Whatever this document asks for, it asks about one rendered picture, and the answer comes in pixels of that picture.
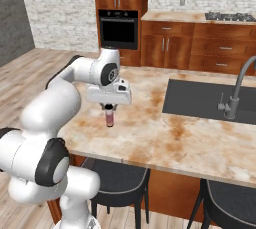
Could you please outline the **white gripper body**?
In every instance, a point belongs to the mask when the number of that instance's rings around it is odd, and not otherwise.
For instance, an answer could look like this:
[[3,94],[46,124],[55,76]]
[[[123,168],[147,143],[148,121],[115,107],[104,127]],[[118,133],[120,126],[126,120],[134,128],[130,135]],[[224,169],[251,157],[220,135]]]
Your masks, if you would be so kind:
[[87,89],[86,100],[93,103],[129,105],[131,90],[129,86],[114,84],[111,91],[102,90],[99,86],[91,85]]

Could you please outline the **small pink bottle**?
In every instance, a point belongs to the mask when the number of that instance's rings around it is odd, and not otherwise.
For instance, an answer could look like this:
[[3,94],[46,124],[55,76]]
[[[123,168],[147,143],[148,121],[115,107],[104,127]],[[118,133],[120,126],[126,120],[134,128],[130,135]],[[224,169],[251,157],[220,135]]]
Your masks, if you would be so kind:
[[105,106],[105,115],[106,115],[106,125],[112,127],[114,125],[114,111],[113,105],[107,104]]

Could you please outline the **dark grey sink basin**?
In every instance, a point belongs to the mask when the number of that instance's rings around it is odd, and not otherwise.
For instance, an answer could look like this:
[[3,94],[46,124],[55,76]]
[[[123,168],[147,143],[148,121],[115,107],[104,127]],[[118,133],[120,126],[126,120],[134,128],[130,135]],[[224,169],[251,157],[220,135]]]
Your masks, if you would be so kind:
[[[163,113],[227,121],[217,109],[227,103],[234,86],[182,80],[169,80]],[[241,87],[239,104],[233,122],[256,125],[256,88]]]

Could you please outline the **grey sink tap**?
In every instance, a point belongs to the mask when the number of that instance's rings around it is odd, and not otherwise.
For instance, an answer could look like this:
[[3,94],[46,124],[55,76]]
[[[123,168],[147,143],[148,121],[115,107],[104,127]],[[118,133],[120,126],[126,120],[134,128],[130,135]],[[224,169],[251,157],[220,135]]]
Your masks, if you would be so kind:
[[240,73],[236,80],[236,85],[234,88],[233,95],[229,97],[229,101],[224,104],[222,101],[220,101],[217,105],[217,109],[224,112],[224,117],[233,120],[236,115],[236,111],[239,104],[239,92],[241,88],[241,84],[243,81],[243,78],[250,67],[251,64],[254,64],[254,69],[256,70],[256,55],[250,57],[246,63],[243,65],[242,69],[240,70]]

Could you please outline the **black stool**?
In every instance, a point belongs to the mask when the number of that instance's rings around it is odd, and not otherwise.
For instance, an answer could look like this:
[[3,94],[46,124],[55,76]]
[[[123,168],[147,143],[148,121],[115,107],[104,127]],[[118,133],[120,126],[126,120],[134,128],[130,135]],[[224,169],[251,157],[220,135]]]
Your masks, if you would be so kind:
[[135,228],[141,229],[141,202],[145,202],[146,223],[149,223],[148,184],[151,170],[105,160],[87,157],[83,168],[90,169],[100,176],[100,190],[91,199],[92,215],[97,217],[97,205],[107,207],[126,207],[133,205]]
[[203,204],[201,229],[211,222],[222,229],[256,229],[256,189],[200,180],[200,190],[186,229],[190,229],[200,204]]

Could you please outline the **brown base cupboard run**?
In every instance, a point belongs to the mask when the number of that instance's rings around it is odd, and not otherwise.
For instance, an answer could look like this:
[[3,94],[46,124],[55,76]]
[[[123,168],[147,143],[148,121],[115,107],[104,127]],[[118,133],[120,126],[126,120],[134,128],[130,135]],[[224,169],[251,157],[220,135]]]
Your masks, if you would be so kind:
[[253,55],[256,24],[142,22],[142,66],[238,74]]

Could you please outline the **grey gas hob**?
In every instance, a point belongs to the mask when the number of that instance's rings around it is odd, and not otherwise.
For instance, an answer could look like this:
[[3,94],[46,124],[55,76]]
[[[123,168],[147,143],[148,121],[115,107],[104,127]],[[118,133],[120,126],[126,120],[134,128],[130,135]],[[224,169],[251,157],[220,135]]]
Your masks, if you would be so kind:
[[224,14],[220,12],[208,12],[205,14],[205,19],[215,21],[256,22],[256,18],[248,13]]

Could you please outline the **black wall oven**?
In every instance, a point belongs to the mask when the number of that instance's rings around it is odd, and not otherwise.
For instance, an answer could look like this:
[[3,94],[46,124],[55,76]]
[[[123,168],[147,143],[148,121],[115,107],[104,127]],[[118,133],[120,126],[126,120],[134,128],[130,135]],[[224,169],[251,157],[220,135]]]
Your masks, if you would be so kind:
[[101,46],[116,49],[138,49],[138,12],[100,9]]

